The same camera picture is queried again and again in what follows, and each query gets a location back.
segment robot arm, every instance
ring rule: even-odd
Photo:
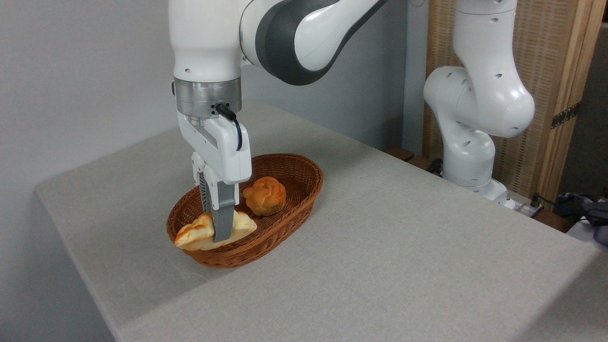
[[[195,183],[214,241],[232,232],[238,183],[251,176],[249,138],[236,120],[241,67],[292,85],[329,70],[352,34],[387,0],[169,0],[178,121],[194,148]]]
[[[496,151],[488,134],[511,138],[534,116],[534,100],[513,60],[516,5],[457,0],[454,50],[465,67],[438,68],[424,86],[443,138],[443,177],[500,204],[508,196],[491,179]]]

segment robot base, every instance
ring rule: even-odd
[[[509,209],[515,208],[516,203],[509,197],[509,192],[506,187],[496,180],[490,180],[482,186],[463,187],[477,194],[480,194],[491,201],[501,204]]]

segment table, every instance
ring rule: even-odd
[[[325,174],[308,221],[245,266],[175,248],[193,187],[177,130],[36,187],[117,341],[604,341],[608,257],[282,110],[239,113],[252,154]]]

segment croissant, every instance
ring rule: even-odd
[[[208,251],[240,240],[257,228],[258,225],[247,214],[235,211],[232,219],[232,235],[230,238],[220,242],[213,242],[213,235],[215,233],[213,218],[211,214],[205,212],[192,223],[183,226],[175,237],[173,244],[182,250]]]
[[[253,187],[243,190],[245,204],[255,215],[272,215],[285,207],[287,193],[285,186],[276,178],[262,177],[256,180]]]

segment wicker basket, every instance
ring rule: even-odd
[[[258,225],[258,229],[245,238],[208,251],[186,251],[198,263],[215,268],[238,267],[263,257],[279,243],[287,239],[310,215],[314,200],[323,185],[323,173],[310,159],[292,154],[261,155],[252,158],[253,174],[249,181],[241,183],[240,204],[243,211]],[[270,216],[258,216],[245,205],[243,189],[264,176],[281,182],[287,191],[287,203],[280,212]],[[173,207],[167,220],[167,234],[171,241],[184,225],[202,214],[198,187],[185,194]]]

